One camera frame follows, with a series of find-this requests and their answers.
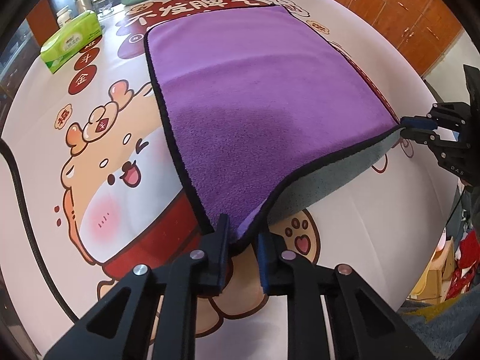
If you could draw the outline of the purple grey microfibre towel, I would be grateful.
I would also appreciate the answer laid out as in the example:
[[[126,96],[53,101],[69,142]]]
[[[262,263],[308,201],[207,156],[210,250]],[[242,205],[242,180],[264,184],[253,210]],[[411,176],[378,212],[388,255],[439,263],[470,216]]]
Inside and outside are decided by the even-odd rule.
[[[203,231],[229,217],[233,255],[399,138],[398,118],[358,66],[284,7],[175,18],[144,45],[183,189]]]

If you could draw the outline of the green tissue pack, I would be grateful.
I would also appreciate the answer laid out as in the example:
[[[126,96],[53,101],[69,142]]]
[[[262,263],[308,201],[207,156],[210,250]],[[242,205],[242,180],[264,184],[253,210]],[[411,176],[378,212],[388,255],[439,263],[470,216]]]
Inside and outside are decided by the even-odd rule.
[[[102,35],[97,14],[86,10],[64,24],[42,46],[40,57],[48,70],[55,74],[81,48]]]

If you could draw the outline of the brown wooden cabinet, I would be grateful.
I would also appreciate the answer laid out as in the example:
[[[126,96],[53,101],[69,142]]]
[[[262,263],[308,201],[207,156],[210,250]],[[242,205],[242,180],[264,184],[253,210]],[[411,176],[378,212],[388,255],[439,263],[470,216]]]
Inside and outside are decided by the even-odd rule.
[[[373,26],[421,77],[463,29],[442,0],[335,0]]]

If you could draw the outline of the white pill bottle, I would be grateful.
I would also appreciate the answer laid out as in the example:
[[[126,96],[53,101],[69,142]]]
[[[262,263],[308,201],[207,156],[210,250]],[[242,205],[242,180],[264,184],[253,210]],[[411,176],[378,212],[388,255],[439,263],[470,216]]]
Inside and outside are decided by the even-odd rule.
[[[72,20],[72,10],[69,6],[65,6],[56,12],[58,27],[63,27],[66,23]]]

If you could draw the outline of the small glass jar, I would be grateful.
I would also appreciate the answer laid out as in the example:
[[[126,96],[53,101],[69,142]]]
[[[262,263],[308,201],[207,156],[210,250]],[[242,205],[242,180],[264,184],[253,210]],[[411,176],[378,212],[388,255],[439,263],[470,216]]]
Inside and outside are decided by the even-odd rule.
[[[98,16],[108,16],[113,11],[113,0],[93,0],[93,5]]]

